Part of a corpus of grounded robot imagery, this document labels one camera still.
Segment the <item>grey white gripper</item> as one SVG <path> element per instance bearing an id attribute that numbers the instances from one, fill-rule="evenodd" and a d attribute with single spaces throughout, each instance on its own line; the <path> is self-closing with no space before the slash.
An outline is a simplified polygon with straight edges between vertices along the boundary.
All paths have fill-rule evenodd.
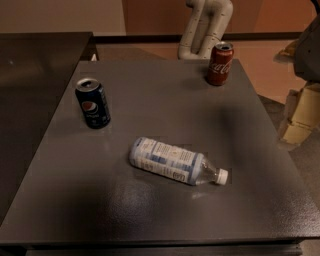
<path id="1" fill-rule="evenodd" d="M 295 75 L 305 81 L 320 81 L 320 14 L 300 35 L 294 54 Z M 299 146 L 320 124 L 320 84 L 306 83 L 290 90 L 286 98 L 284 119 L 278 129 L 281 142 Z"/>

